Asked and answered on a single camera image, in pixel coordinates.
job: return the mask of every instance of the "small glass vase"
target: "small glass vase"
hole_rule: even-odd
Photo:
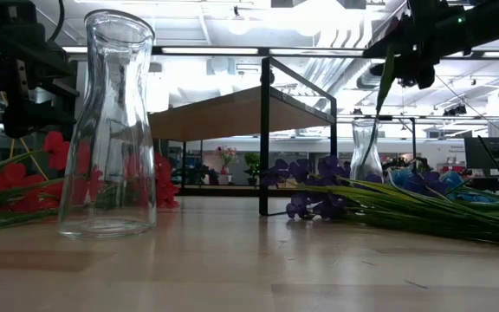
[[[353,157],[350,171],[350,179],[360,181],[382,182],[382,165],[377,149],[377,138],[379,131],[378,120],[355,120],[352,122],[353,128]],[[374,136],[373,144],[366,156],[367,148]]]
[[[68,152],[59,232],[120,237],[155,227],[155,168],[146,113],[152,28],[129,14],[86,15],[88,88]]]

